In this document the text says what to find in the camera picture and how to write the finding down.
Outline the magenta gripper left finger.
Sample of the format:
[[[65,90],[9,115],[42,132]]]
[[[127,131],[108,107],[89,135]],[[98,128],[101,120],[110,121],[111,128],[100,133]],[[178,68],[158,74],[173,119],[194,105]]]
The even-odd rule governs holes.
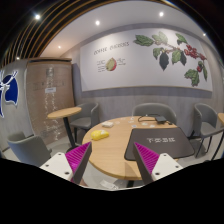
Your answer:
[[[92,143],[87,142],[65,154],[73,171],[73,182],[79,184],[92,153]]]

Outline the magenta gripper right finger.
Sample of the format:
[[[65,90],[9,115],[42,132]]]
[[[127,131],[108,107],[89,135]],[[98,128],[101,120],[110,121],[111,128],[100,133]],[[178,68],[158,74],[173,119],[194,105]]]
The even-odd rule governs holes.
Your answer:
[[[145,185],[152,183],[152,171],[160,155],[137,142],[134,143],[133,154],[136,159],[143,183]]]

